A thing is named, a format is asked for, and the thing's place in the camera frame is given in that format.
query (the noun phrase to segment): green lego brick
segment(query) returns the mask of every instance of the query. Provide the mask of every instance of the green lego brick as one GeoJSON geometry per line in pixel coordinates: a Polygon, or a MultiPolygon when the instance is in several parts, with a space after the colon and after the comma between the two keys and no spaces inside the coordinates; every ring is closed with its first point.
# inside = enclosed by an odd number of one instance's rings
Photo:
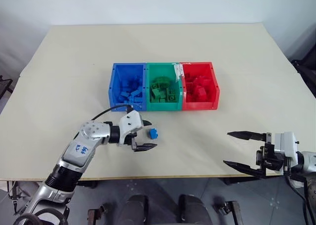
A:
{"type": "Polygon", "coordinates": [[[159,85],[160,88],[167,88],[170,86],[171,79],[165,76],[157,77],[155,83],[159,85]]]}
{"type": "Polygon", "coordinates": [[[159,88],[158,83],[154,82],[150,85],[151,89],[159,88]]]}
{"type": "Polygon", "coordinates": [[[166,92],[160,91],[160,98],[166,98],[166,92]]]}
{"type": "Polygon", "coordinates": [[[160,92],[158,88],[152,89],[153,95],[155,99],[159,99],[160,98],[160,92]]]}
{"type": "Polygon", "coordinates": [[[175,102],[176,101],[176,95],[175,94],[169,94],[167,98],[168,102],[175,102]]]}
{"type": "Polygon", "coordinates": [[[159,102],[159,99],[150,98],[150,102],[151,102],[151,103],[158,103],[158,102],[159,102]]]}

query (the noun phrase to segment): handwritten label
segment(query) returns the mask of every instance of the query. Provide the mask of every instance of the handwritten label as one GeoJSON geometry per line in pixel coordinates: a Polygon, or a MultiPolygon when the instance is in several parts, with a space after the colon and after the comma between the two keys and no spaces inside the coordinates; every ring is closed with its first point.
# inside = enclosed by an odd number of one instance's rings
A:
{"type": "Polygon", "coordinates": [[[87,152],[89,149],[87,147],[83,147],[81,149],[81,154],[85,154],[85,152],[87,152]]]}
{"type": "Polygon", "coordinates": [[[89,149],[86,146],[76,145],[76,152],[80,152],[81,154],[85,154],[89,149]]]}

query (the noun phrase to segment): plastic bin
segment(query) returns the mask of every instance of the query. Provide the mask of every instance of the plastic bin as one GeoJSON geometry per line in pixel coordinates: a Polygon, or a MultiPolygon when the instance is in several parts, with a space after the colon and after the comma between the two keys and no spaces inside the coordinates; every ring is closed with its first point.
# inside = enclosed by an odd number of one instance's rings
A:
{"type": "MultiPolygon", "coordinates": [[[[137,111],[146,111],[146,63],[114,63],[109,87],[111,107],[131,104],[137,111]]],[[[113,109],[126,111],[126,107],[113,109]]]]}
{"type": "Polygon", "coordinates": [[[212,63],[181,64],[184,71],[182,110],[216,110],[220,91],[212,63]]]}
{"type": "Polygon", "coordinates": [[[180,111],[182,96],[182,80],[176,81],[173,63],[146,64],[148,111],[180,111]]]}

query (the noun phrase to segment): paper tag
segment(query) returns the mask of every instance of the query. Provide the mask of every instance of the paper tag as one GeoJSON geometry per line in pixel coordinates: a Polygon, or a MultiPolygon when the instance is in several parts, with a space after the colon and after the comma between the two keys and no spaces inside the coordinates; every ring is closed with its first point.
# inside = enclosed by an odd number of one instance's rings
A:
{"type": "Polygon", "coordinates": [[[184,76],[183,72],[183,66],[180,63],[173,63],[174,71],[176,72],[176,82],[179,81],[179,79],[184,76]]]}

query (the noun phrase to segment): table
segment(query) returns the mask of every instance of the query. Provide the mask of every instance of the table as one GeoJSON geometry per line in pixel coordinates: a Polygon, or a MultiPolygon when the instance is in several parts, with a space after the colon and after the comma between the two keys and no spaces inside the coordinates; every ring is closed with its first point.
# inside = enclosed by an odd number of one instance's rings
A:
{"type": "MultiPolygon", "coordinates": [[[[256,167],[262,142],[229,131],[293,131],[300,151],[316,150],[315,98],[262,24],[55,26],[0,115],[0,180],[47,177],[80,125],[109,107],[113,63],[177,61],[213,62],[218,110],[141,112],[158,146],[100,146],[84,180],[244,176],[222,161],[256,167]]],[[[145,131],[137,140],[150,142],[145,131]]]]}

